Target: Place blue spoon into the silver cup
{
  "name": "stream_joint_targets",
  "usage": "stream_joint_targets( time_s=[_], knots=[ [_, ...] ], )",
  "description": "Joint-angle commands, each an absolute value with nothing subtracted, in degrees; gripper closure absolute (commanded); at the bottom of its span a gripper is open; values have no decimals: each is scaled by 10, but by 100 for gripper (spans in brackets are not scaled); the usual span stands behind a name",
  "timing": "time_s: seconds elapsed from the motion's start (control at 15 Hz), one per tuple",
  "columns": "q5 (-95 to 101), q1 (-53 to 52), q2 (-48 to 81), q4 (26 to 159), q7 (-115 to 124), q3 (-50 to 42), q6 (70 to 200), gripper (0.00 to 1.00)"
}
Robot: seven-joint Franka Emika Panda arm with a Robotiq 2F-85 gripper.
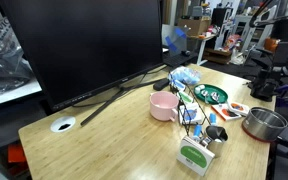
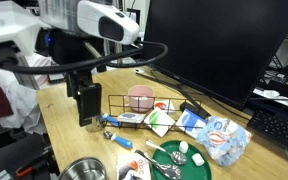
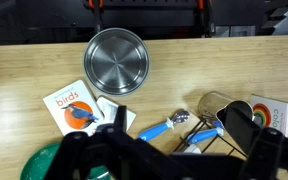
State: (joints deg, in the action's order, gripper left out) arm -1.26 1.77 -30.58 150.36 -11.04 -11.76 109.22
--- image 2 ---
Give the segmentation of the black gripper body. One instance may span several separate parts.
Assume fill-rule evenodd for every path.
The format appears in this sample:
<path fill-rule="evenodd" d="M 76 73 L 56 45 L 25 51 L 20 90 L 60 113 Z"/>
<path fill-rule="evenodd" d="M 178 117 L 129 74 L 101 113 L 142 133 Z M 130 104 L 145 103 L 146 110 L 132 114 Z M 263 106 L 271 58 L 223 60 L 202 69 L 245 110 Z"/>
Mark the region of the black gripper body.
<path fill-rule="evenodd" d="M 69 72 L 65 76 L 67 96 L 77 99 L 98 98 L 101 96 L 102 86 L 94 83 L 92 73 L 87 70 Z"/>

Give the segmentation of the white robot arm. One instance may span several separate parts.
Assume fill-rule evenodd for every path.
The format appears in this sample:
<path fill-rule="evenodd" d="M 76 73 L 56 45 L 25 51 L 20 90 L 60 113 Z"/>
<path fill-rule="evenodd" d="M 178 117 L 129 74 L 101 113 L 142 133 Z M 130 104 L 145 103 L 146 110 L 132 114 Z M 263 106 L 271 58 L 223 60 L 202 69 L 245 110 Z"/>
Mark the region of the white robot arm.
<path fill-rule="evenodd" d="M 68 74 L 68 95 L 77 103 L 79 125 L 101 114 L 101 85 L 90 78 L 94 67 L 120 58 L 120 53 L 89 60 L 86 43 L 96 37 L 124 45 L 133 43 L 139 26 L 112 5 L 111 0 L 38 0 L 37 16 L 12 0 L 0 1 L 0 69 L 21 74 Z M 50 31 L 49 67 L 19 64 L 36 51 L 38 34 Z"/>

